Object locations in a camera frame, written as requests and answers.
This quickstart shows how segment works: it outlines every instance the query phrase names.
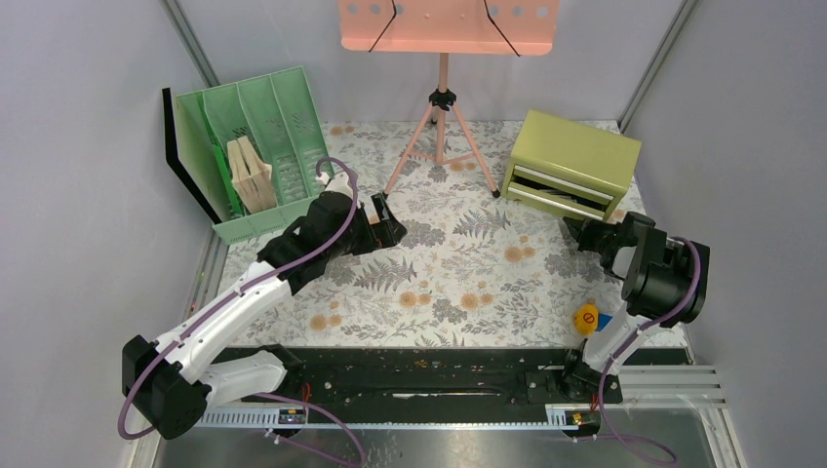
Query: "pink sheet music holder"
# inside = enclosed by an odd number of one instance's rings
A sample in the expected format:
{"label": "pink sheet music holder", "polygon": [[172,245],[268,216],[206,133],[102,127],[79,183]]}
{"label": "pink sheet music holder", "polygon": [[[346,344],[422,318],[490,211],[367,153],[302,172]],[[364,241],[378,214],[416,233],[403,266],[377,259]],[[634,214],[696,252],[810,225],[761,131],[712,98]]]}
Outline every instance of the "pink sheet music holder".
{"label": "pink sheet music holder", "polygon": [[[431,52],[440,55],[439,86],[411,142],[385,187],[390,193],[409,157],[436,164],[476,158],[494,197],[499,190],[448,89],[448,54],[539,56],[551,51],[559,0],[339,0],[341,45],[351,51]],[[471,153],[444,159],[445,112],[452,110]],[[437,125],[436,154],[414,151],[431,118]]]}

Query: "drawer handle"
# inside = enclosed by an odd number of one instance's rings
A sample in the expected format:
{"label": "drawer handle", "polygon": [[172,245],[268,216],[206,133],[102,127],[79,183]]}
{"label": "drawer handle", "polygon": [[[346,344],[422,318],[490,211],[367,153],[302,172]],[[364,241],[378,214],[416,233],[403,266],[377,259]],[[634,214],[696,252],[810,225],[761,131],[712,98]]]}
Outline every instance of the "drawer handle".
{"label": "drawer handle", "polygon": [[516,169],[518,171],[522,171],[526,174],[531,174],[532,176],[535,176],[535,177],[543,178],[545,180],[548,180],[549,182],[558,183],[560,185],[564,185],[565,187],[570,187],[570,188],[580,190],[582,192],[589,193],[591,195],[594,195],[595,197],[603,198],[604,200],[606,200],[608,202],[611,202],[614,199],[610,195],[607,195],[603,192],[598,192],[597,190],[594,190],[592,188],[577,185],[576,183],[569,182],[568,180],[563,180],[561,178],[554,177],[553,175],[551,176],[551,175],[548,175],[548,174],[543,174],[541,172],[535,171],[534,169],[529,169],[529,168],[519,166],[519,165],[515,165],[514,169]]}
{"label": "drawer handle", "polygon": [[538,197],[538,196],[536,196],[532,193],[520,190],[519,188],[508,187],[508,191],[509,192],[514,192],[514,193],[516,193],[518,195],[521,195],[523,197],[526,197],[526,198],[531,198],[532,200],[535,200],[535,201],[540,202],[540,203],[544,203],[546,205],[551,205],[552,207],[557,207],[561,210],[566,210],[567,212],[577,213],[578,215],[583,215],[583,216],[586,216],[586,217],[590,217],[592,219],[597,219],[598,221],[603,220],[600,216],[597,216],[595,214],[591,214],[591,213],[585,212],[583,210],[578,210],[577,208],[572,208],[568,205],[564,205],[562,203],[558,203],[558,202],[555,202],[555,201],[552,201],[552,200],[548,200],[548,199],[545,199],[543,197]]}

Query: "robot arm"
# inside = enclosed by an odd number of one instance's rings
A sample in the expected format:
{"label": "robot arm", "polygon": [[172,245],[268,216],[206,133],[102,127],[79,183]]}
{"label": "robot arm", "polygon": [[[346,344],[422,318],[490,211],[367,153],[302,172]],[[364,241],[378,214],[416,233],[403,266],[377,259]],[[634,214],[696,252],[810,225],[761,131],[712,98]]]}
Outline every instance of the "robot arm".
{"label": "robot arm", "polygon": [[[625,303],[606,327],[584,339],[567,358],[561,390],[571,399],[589,398],[598,393],[601,373],[610,366],[608,384],[616,388],[617,373],[626,359],[646,340],[678,323],[688,324],[697,317],[706,296],[709,248],[692,242],[698,253],[694,265],[689,246],[670,239],[654,227],[654,221],[642,214],[629,213],[618,224],[564,218],[579,251],[600,254],[604,271],[623,281],[621,297]],[[693,292],[690,284],[697,273]],[[680,310],[659,324],[686,301]],[[629,344],[618,353],[618,349]]]}
{"label": "robot arm", "polygon": [[[209,408],[254,393],[275,391],[287,371],[271,353],[261,351],[244,359],[212,362],[261,314],[291,300],[310,281],[324,274],[330,260],[394,247],[407,233],[388,209],[384,197],[377,194],[372,202],[379,223],[369,224],[364,206],[360,207],[335,242],[291,267],[328,242],[347,220],[354,196],[347,172],[325,181],[325,191],[310,204],[307,215],[268,242],[257,260],[227,291],[153,342],[147,343],[138,335],[124,346],[124,396],[146,373],[132,403],[165,439],[189,430]],[[157,366],[147,370],[164,352],[167,354]]]}

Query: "white wall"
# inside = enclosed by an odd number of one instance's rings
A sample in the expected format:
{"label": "white wall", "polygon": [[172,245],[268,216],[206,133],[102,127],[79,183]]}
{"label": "white wall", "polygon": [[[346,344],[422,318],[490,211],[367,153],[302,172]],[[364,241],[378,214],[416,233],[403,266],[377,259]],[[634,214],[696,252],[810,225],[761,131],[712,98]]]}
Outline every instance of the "white wall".
{"label": "white wall", "polygon": [[627,135],[669,232],[712,248],[687,327],[751,468],[827,466],[827,3],[702,2]]}
{"label": "white wall", "polygon": [[209,233],[160,90],[204,84],[158,1],[0,11],[0,467],[111,468],[121,347],[179,320]]}
{"label": "white wall", "polygon": [[[334,0],[180,4],[222,83],[304,65],[323,120],[417,121],[437,85],[434,54],[342,48]],[[452,55],[449,86],[469,120],[522,120],[530,108],[572,119],[617,119],[680,5],[562,0],[551,54]]]}

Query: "music stand legs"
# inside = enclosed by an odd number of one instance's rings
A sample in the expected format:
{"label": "music stand legs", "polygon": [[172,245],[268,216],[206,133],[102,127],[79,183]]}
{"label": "music stand legs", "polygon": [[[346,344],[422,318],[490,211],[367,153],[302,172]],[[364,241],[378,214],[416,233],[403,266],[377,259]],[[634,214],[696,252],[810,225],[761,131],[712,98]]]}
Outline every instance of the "music stand legs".
{"label": "music stand legs", "polygon": [[[450,94],[453,98],[449,97],[448,101],[445,100],[435,100],[434,96],[437,96],[437,99],[444,99],[446,94]],[[468,124],[465,122],[465,118],[462,116],[462,111],[459,110],[459,106],[456,105],[454,101],[455,96],[453,93],[448,91],[448,54],[440,54],[440,83],[439,88],[431,95],[431,102],[428,107],[425,109],[425,113],[422,115],[422,119],[419,120],[419,125],[416,126],[416,131],[413,132],[413,136],[411,137],[411,141],[408,143],[408,146],[405,148],[405,151],[402,153],[402,158],[399,160],[399,164],[396,165],[396,169],[393,171],[393,174],[388,180],[387,186],[385,186],[384,194],[385,196],[390,194],[391,189],[396,184],[397,178],[399,178],[399,173],[402,171],[402,168],[405,166],[405,163],[408,162],[408,158],[414,156],[419,158],[424,158],[429,161],[433,161],[434,164],[445,165],[450,164],[457,161],[463,161],[465,159],[476,158],[477,164],[480,165],[480,168],[483,170],[483,174],[486,177],[486,181],[488,182],[488,186],[491,189],[492,195],[494,198],[499,197],[499,189],[496,187],[496,183],[494,183],[493,178],[491,176],[491,172],[489,172],[488,166],[486,166],[486,162],[483,159],[483,155],[480,153],[480,149],[477,147],[476,141],[474,141],[474,137],[471,136],[471,131],[468,130]],[[445,156],[445,118],[446,118],[446,111],[445,108],[453,110],[453,113],[456,114],[456,120],[459,123],[459,126],[462,128],[462,132],[465,134],[465,138],[468,139],[468,144],[471,146],[471,152],[463,155],[458,156],[456,158],[451,158],[446,160]],[[425,127],[425,124],[428,120],[431,119],[432,112],[436,110],[436,117],[437,117],[437,151],[436,154],[425,154],[419,151],[414,151],[414,146],[416,145],[416,141],[419,139],[419,136],[422,134],[422,129]]]}

